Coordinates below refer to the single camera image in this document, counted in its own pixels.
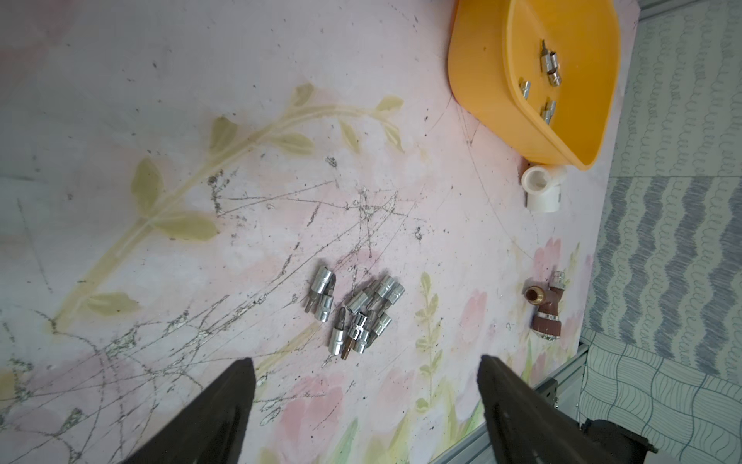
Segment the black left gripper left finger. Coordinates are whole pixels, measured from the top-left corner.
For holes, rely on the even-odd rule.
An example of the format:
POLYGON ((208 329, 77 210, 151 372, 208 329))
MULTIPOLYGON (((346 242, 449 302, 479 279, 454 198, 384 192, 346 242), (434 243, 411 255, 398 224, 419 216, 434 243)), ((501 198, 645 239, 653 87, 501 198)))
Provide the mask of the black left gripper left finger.
POLYGON ((235 361, 125 462, 238 462, 255 389, 252 359, 235 361))

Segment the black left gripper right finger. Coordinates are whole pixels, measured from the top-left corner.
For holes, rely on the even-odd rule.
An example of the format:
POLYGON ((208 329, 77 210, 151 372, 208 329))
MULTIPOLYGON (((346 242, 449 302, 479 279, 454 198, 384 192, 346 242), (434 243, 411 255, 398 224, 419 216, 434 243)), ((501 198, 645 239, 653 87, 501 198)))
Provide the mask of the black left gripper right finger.
POLYGON ((484 355, 477 386, 498 463, 614 463, 501 359, 484 355))

